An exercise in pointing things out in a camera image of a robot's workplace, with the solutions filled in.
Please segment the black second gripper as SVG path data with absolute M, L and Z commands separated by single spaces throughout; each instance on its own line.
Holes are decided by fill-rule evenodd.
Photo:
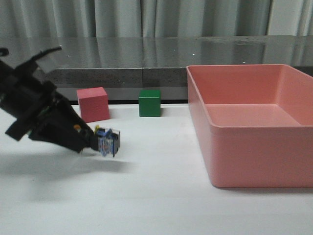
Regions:
M 42 83 L 33 76 L 39 59 L 61 50 L 58 46 L 41 51 L 15 68 L 1 61 L 0 107 L 16 118 L 5 133 L 17 141 L 28 134 L 33 141 L 50 142 L 77 153 L 84 148 L 97 151 L 98 137 L 68 99 L 52 82 Z

